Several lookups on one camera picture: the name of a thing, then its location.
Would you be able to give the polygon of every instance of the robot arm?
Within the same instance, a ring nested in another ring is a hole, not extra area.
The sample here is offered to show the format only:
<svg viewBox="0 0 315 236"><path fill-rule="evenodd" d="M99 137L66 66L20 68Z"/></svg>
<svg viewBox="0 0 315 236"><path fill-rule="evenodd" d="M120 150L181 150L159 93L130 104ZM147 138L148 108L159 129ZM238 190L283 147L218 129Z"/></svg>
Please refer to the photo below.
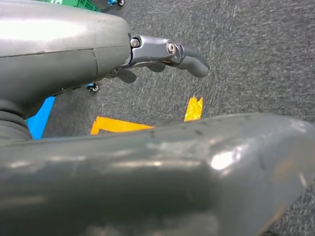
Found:
<svg viewBox="0 0 315 236"><path fill-rule="evenodd" d="M107 137L32 141L48 96L165 66L205 76L193 50L131 35L119 17L0 0L0 228L6 236L252 236L314 178L315 128L239 115Z"/></svg>
<svg viewBox="0 0 315 236"><path fill-rule="evenodd" d="M134 81L126 68L162 61L197 77L209 70L196 52L170 40L131 37L113 15L28 0L1 0L0 15L0 111L23 119L66 89L105 76Z"/></svg>

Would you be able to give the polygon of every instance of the gray plastic cover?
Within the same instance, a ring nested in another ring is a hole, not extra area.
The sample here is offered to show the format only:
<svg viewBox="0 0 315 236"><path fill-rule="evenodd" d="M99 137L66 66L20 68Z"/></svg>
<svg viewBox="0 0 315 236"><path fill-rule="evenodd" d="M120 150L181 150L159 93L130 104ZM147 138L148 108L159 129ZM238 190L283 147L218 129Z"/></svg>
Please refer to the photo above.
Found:
<svg viewBox="0 0 315 236"><path fill-rule="evenodd" d="M34 0L0 0L0 16L0 57L130 46L128 23L113 15Z"/></svg>

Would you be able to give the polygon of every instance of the gray carpet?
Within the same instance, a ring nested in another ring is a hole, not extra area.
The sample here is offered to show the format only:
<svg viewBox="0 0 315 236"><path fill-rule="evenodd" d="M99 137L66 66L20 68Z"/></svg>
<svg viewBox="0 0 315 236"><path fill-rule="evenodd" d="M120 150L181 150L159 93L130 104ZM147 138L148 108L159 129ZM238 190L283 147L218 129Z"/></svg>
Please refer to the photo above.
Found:
<svg viewBox="0 0 315 236"><path fill-rule="evenodd" d="M162 36L201 52L206 78L166 69L137 69L131 85L103 80L100 90L57 98L45 137L89 134L96 115L149 125L184 120L190 97L203 96L202 117L264 112L315 123L313 0L126 0L119 9L95 0L102 11L127 20L134 32ZM273 230L283 236L315 235L311 186Z"/></svg>

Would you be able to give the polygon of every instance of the caster wheel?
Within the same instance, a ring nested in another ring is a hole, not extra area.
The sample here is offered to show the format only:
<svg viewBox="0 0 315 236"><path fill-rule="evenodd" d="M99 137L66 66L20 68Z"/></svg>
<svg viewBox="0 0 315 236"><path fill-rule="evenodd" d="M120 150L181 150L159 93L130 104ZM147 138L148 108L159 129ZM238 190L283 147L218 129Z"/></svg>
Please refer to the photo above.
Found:
<svg viewBox="0 0 315 236"><path fill-rule="evenodd" d="M99 86L94 83L93 85L88 85L87 89L90 92L97 92L99 89Z"/></svg>
<svg viewBox="0 0 315 236"><path fill-rule="evenodd" d="M125 5L125 0L118 0L118 3L117 3L119 6L123 6L123 5Z"/></svg>
<svg viewBox="0 0 315 236"><path fill-rule="evenodd" d="M97 91L98 91L98 89L99 89L98 85L94 85L94 86L93 86L93 87L91 88L91 90L92 90L93 92L97 92Z"/></svg>

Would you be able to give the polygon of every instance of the blue tape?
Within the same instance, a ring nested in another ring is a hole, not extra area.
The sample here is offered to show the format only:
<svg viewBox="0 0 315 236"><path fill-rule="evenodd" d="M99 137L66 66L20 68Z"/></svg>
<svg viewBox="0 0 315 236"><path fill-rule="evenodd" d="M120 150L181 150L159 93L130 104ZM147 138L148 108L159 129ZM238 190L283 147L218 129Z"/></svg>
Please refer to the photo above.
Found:
<svg viewBox="0 0 315 236"><path fill-rule="evenodd" d="M40 139L44 133L50 112L54 105L55 97L47 98L37 114L27 119L29 132L33 139Z"/></svg>

